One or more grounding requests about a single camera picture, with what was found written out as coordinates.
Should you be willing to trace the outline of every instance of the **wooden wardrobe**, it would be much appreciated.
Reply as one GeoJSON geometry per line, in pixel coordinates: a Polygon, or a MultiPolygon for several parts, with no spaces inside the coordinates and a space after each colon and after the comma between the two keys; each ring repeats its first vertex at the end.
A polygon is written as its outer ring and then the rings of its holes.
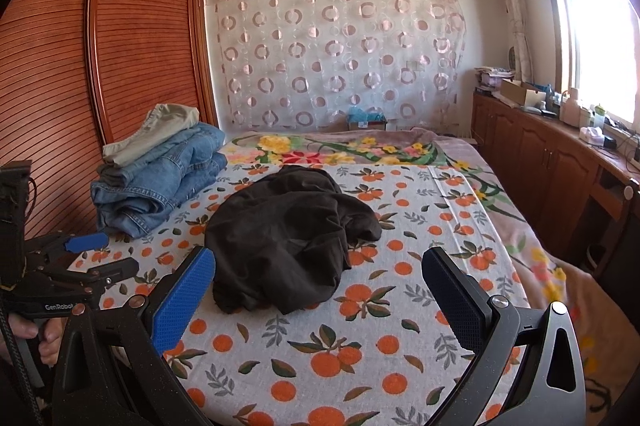
{"type": "Polygon", "coordinates": [[[216,124],[203,0],[12,0],[0,18],[0,165],[31,159],[28,236],[95,230],[102,145],[157,103],[216,124]]]}

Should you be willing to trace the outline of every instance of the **stack of folded clothes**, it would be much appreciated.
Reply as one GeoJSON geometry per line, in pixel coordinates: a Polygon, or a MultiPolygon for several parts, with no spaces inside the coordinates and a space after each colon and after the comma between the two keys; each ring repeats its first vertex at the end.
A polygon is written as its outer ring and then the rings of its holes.
{"type": "Polygon", "coordinates": [[[135,134],[102,149],[105,164],[91,183],[99,231],[146,236],[215,183],[226,167],[218,153],[225,134],[198,117],[195,108],[158,104],[135,134]]]}

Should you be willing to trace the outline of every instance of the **floral bedsheet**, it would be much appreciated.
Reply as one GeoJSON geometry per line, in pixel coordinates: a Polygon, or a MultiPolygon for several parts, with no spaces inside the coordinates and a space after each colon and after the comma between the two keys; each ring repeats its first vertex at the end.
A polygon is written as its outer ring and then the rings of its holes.
{"type": "MultiPolygon", "coordinates": [[[[330,300],[282,316],[275,308],[224,314],[207,292],[187,331],[164,353],[194,402],[225,426],[422,426],[473,354],[458,344],[422,280],[420,260],[441,245],[490,294],[527,306],[520,279],[478,197],[459,171],[439,167],[322,165],[343,192],[368,203],[383,228],[350,250],[352,268],[330,300]]],[[[230,165],[216,184],[177,209],[152,235],[114,236],[74,268],[135,257],[135,279],[102,307],[148,294],[204,242],[226,198],[278,165],[230,165]]],[[[495,416],[522,355],[513,350],[482,414],[495,416]]]]}
{"type": "MultiPolygon", "coordinates": [[[[465,141],[422,129],[305,135],[249,133],[233,139],[223,152],[230,168],[253,163],[255,171],[268,164],[369,165],[362,170],[366,174],[373,174],[381,165],[396,165],[401,173],[414,166],[452,167],[465,177],[486,210],[530,305],[544,308],[550,301],[560,300],[569,307],[582,356],[588,424],[601,420],[638,366],[640,336],[620,308],[590,275],[542,249],[494,172],[465,141]]],[[[461,193],[455,186],[453,191],[461,193]]],[[[508,287],[501,291],[507,293],[508,287]]]]}

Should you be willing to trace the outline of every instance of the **cardboard box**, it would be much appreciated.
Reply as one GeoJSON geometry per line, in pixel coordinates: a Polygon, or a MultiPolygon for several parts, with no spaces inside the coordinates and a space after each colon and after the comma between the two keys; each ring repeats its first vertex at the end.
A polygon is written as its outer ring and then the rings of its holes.
{"type": "Polygon", "coordinates": [[[500,93],[521,106],[535,106],[536,103],[546,99],[546,93],[519,80],[503,79],[500,84],[500,93]]]}
{"type": "Polygon", "coordinates": [[[357,130],[386,130],[386,121],[350,122],[349,131],[357,130]]]}

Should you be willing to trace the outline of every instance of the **screw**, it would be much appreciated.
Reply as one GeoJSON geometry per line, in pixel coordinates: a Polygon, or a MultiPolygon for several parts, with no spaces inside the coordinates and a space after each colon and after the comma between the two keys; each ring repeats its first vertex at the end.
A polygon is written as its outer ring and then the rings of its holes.
{"type": "Polygon", "coordinates": [[[496,307],[505,309],[509,306],[509,300],[504,296],[492,296],[491,303],[493,303],[496,307]]]}
{"type": "Polygon", "coordinates": [[[143,295],[137,294],[129,299],[129,307],[132,309],[139,309],[145,304],[146,298],[143,295]]]}
{"type": "Polygon", "coordinates": [[[551,310],[553,310],[556,314],[566,314],[566,306],[562,301],[554,301],[551,303],[551,310]]]}

